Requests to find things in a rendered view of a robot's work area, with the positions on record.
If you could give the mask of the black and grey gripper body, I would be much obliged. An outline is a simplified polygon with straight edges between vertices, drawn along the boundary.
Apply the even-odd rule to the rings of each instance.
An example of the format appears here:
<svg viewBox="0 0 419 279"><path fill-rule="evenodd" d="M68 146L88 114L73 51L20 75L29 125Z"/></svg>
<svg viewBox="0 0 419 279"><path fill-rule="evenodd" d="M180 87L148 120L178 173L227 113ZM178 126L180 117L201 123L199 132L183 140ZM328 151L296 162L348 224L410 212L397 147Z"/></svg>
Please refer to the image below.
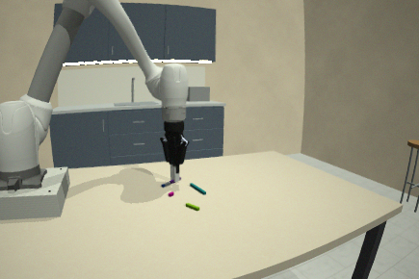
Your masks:
<svg viewBox="0 0 419 279"><path fill-rule="evenodd" d="M179 145L182 140L183 131L184 131L184 121L181 122L164 122L164 130L166 131L165 137L170 136L170 145L172 145L171 138L175 137L175 144ZM170 133L173 132L173 133Z"/></svg>

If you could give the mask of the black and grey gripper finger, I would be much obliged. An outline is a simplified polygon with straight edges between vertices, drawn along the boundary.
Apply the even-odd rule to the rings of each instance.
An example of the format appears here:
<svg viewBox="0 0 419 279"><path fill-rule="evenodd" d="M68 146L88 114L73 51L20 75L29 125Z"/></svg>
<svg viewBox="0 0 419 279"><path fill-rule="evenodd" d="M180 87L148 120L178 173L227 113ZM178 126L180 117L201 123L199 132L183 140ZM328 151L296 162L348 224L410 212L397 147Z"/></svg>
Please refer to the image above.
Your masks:
<svg viewBox="0 0 419 279"><path fill-rule="evenodd" d="M182 136L181 144L175 144L175 137L172 138L172 148L173 148L173 181L180 181L179 174L179 165L184 164L184 159L186 155L187 146L189 144L188 140L185 140ZM181 146L180 146L181 145ZM179 150L180 149L180 150ZM179 156L178 156L179 154ZM177 161L178 159L178 161Z"/></svg>
<svg viewBox="0 0 419 279"><path fill-rule="evenodd" d="M166 162L170 163L170 179L173 180L173 148L172 145L170 145L170 136L168 136L167 138L163 136L162 138L160 138L160 141L163 144Z"/></svg>

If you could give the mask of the lime green rod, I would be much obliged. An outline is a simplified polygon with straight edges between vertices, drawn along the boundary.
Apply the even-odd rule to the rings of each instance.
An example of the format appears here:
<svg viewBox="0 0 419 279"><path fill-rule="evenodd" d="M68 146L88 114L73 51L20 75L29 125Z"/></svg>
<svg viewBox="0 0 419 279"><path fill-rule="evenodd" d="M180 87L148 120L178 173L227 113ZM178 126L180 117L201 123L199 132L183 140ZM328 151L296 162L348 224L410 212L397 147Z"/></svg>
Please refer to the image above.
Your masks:
<svg viewBox="0 0 419 279"><path fill-rule="evenodd" d="M196 210L196 211L199 211L199 207L198 206L192 205L190 203L186 203L186 207L188 207L190 209L193 209L193 210Z"/></svg>

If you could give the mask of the turquoise rod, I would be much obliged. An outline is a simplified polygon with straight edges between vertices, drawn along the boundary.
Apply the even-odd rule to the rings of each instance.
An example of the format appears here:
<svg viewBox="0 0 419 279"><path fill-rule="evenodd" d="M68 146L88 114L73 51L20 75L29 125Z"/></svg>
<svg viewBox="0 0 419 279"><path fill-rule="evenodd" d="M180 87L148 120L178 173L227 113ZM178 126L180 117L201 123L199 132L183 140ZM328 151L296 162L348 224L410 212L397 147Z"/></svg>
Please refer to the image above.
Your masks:
<svg viewBox="0 0 419 279"><path fill-rule="evenodd" d="M203 195L206 194L205 190L202 190L201 188L199 188L198 186L196 186L195 184L191 183L190 186L192 188L194 188L195 190L199 191L200 193L202 193Z"/></svg>

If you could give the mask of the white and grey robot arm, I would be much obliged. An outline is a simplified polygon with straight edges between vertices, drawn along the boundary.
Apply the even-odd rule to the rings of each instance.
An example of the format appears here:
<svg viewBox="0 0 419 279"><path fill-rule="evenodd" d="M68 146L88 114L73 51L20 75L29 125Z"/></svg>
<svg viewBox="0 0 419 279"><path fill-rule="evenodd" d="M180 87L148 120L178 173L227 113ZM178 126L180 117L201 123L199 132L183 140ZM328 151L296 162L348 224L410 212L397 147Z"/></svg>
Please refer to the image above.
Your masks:
<svg viewBox="0 0 419 279"><path fill-rule="evenodd" d="M20 101L0 104L0 190L15 192L42 187L47 169L39 167L39 146L47 136L53 111L49 100L71 44L94 7L114 25L144 73L149 92L162 101L162 119L166 122L186 119L188 75L185 66L179 63L166 64L163 68L155 65L118 0L64 0L28 93L21 96Z"/></svg>

